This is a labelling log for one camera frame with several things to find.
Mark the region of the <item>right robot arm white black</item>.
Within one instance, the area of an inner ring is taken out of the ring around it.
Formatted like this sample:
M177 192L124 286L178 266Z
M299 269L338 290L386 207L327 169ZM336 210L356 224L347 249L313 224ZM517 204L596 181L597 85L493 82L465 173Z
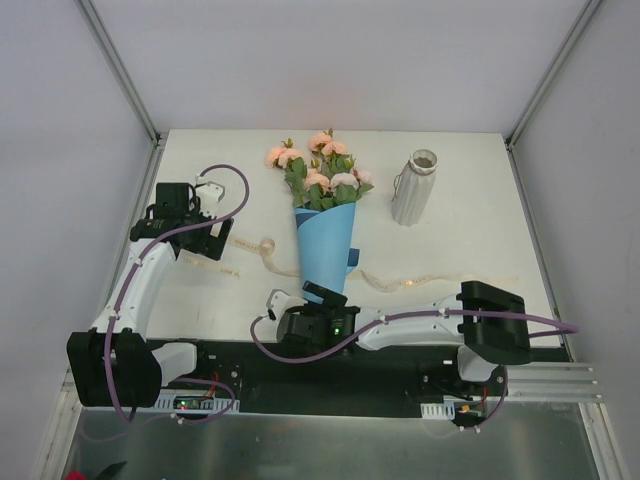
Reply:
M528 327L518 317L525 312L524 299L480 281L466 281L458 294L419 307L348 306L345 296L316 285L312 294L320 301L274 290L266 303L277 322L277 341L305 357L353 347L454 347L450 382L466 395L481 388L496 367L532 359Z

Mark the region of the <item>cream printed ribbon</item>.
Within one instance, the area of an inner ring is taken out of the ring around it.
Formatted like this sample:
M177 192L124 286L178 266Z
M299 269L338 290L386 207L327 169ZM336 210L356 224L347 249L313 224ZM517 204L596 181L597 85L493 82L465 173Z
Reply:
M282 270L275 265L273 261L273 254L275 252L276 243L271 238L264 238L259 243L253 243L242 237L231 235L227 240L226 245L259 256L263 266L270 273L287 278L297 278L301 276L299 270ZM177 261L183 264L204 268L212 272L221 273L236 279L241 278L238 270L224 265L220 266L214 260L198 256L194 253L183 251L178 254ZM401 290L417 288L435 281L462 283L466 281L473 281L477 278L470 274L428 274L386 282L361 268L354 268L348 271L346 279L363 281L369 287L382 293L397 293ZM490 279L489 277L481 276L477 280L500 288L512 286L519 282L518 277Z

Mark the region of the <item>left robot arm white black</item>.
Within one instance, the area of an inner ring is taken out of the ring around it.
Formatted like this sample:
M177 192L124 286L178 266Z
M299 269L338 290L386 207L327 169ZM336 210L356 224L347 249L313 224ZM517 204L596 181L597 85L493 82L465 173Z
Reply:
M233 222L223 221L217 235L209 223L224 193L211 181L157 184L154 203L130 231L126 266L104 310L88 331L72 333L67 342L82 405L148 408L177 378L191 389L209 382L212 367L195 344L154 348L147 330L160 287L180 254L221 258Z

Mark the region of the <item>pink flower bouquet blue wrap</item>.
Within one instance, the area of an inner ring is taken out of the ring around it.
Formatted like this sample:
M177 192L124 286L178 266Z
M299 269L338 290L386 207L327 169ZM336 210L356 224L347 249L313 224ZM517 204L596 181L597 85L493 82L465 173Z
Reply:
M292 195L301 282L341 294L359 263L352 246L356 203L374 188L370 173L331 128L309 139L307 154L283 140L265 164L283 172Z

